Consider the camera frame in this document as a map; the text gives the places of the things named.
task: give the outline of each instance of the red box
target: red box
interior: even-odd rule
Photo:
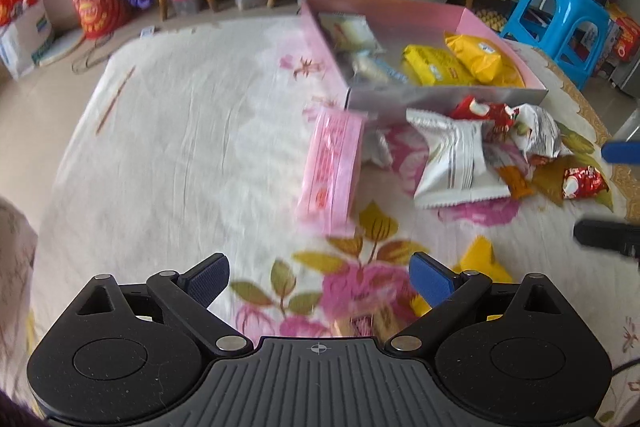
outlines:
[[[628,15],[619,17],[615,21],[622,28],[622,35],[616,42],[614,50],[620,60],[628,62],[640,47],[640,26]]]

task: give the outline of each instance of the candy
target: candy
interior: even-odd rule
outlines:
[[[562,137],[554,119],[537,105],[516,107],[516,123],[509,136],[530,165],[544,165],[562,152]]]
[[[491,120],[494,128],[486,138],[504,141],[516,121],[519,111],[505,103],[481,103],[468,96],[449,115],[454,120]]]
[[[596,168],[589,165],[564,171],[562,197],[565,200],[591,198],[601,190],[609,190],[609,187]]]

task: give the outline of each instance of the bedsheet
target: bedsheet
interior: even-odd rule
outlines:
[[[293,220],[314,114],[338,103],[322,89],[323,65],[299,19],[236,20],[130,42],[107,65],[58,170],[34,265],[36,331],[44,334],[97,273],[143,282],[215,251],[228,256],[231,283],[210,310],[254,341],[330,335],[328,317],[380,287],[393,288],[396,315],[408,321],[412,251],[453,266],[484,235],[516,280],[548,274],[614,366],[637,357],[638,268],[579,247],[572,228],[584,214],[638,219],[638,184],[628,168],[604,164],[606,130],[561,71],[514,47],[548,87],[543,107],[565,144],[602,168],[607,197],[562,208],[534,196],[416,210],[411,192],[428,150],[398,126],[388,134],[392,171],[362,170],[353,213],[362,233],[335,240],[308,237]],[[639,393],[640,367],[621,372],[600,420],[624,423]]]
[[[33,325],[29,293],[37,240],[26,217],[0,196],[0,390],[23,404],[31,403],[24,368]]]

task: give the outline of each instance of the small yellow snack bag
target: small yellow snack bag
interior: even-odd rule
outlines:
[[[402,54],[422,86],[470,86],[473,75],[446,50],[409,45]]]
[[[445,32],[444,41],[478,82],[498,87],[524,87],[513,61],[490,40]]]

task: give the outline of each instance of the open pink box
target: open pink box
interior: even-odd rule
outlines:
[[[322,12],[364,15],[374,35],[386,50],[383,58],[399,68],[402,50],[408,44],[446,47],[444,32],[475,35],[491,42],[508,55],[524,79],[521,89],[493,86],[348,86],[336,61],[332,44],[318,22]],[[368,112],[379,124],[404,121],[407,108],[420,108],[447,113],[466,96],[483,102],[540,104],[546,87],[516,55],[510,45],[491,31],[471,11],[450,4],[417,0],[305,0],[302,19],[308,44],[325,68],[326,89],[338,103],[351,110]]]

